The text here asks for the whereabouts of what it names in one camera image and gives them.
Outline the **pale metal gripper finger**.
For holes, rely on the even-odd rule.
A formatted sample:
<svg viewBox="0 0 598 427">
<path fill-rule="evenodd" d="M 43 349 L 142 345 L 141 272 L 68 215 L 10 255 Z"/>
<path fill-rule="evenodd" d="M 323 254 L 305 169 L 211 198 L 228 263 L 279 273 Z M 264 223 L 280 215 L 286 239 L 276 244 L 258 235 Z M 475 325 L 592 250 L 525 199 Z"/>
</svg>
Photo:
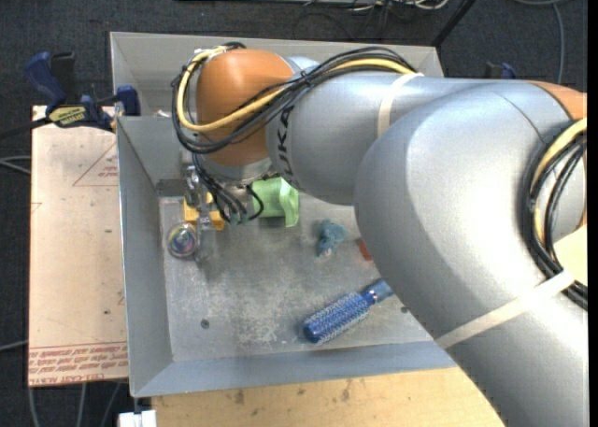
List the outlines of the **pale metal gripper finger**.
<svg viewBox="0 0 598 427">
<path fill-rule="evenodd" d="M 200 215 L 197 218 L 196 241 L 195 260 L 205 263 L 213 257 L 216 247 L 216 230 L 208 215 Z"/>
<path fill-rule="evenodd" d="M 200 178 L 194 166 L 188 166 L 185 170 L 185 200 L 188 205 L 200 203 Z"/>
</svg>

